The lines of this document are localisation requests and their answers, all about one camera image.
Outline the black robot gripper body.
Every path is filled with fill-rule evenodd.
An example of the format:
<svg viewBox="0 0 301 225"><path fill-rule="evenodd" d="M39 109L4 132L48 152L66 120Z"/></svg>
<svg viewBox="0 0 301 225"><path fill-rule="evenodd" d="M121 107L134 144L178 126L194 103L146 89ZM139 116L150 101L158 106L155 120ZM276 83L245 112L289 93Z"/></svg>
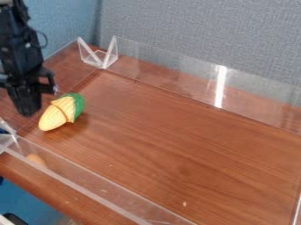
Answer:
<svg viewBox="0 0 301 225"><path fill-rule="evenodd" d="M55 94L54 72L44 67L42 49L48 45L46 35L30 25L24 0L0 0L0 63L8 88L32 88Z"/></svg>

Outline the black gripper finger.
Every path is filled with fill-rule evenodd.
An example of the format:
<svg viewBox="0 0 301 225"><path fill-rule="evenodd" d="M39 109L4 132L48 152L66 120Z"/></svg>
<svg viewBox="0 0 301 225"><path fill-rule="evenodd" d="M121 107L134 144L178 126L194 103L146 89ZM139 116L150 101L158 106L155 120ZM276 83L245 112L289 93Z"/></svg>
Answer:
<svg viewBox="0 0 301 225"><path fill-rule="evenodd" d="M12 99L18 112L22 112L20 99L18 97L18 92L15 90L15 87L7 87L5 89L7 89L8 96Z"/></svg>
<svg viewBox="0 0 301 225"><path fill-rule="evenodd" d="M22 114L31 117L42 108L42 93L36 87L22 87L19 93L22 99Z"/></svg>

